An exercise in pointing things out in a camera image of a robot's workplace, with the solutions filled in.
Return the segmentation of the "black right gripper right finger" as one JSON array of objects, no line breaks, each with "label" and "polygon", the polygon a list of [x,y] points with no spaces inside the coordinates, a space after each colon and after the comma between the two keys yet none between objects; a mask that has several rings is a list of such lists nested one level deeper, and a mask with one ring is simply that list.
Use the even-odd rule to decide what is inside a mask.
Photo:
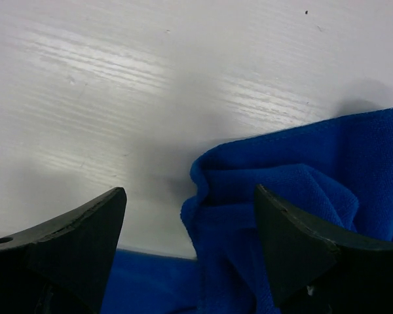
[{"label": "black right gripper right finger", "polygon": [[254,212],[281,313],[393,313],[393,243],[303,211],[259,185]]}]

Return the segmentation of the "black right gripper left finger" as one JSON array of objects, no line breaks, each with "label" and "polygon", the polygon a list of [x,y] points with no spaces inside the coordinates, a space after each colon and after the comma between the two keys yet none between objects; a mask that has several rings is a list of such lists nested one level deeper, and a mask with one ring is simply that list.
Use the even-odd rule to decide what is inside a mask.
[{"label": "black right gripper left finger", "polygon": [[126,209],[113,188],[0,238],[0,313],[99,313]]}]

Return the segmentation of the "blue towel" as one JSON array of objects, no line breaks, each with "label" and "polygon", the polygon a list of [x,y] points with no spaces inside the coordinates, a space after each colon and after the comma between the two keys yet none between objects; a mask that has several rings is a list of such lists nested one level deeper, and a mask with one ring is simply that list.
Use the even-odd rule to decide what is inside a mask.
[{"label": "blue towel", "polygon": [[196,259],[118,251],[103,313],[276,313],[255,229],[257,185],[393,242],[393,109],[225,143],[194,161],[181,208]]}]

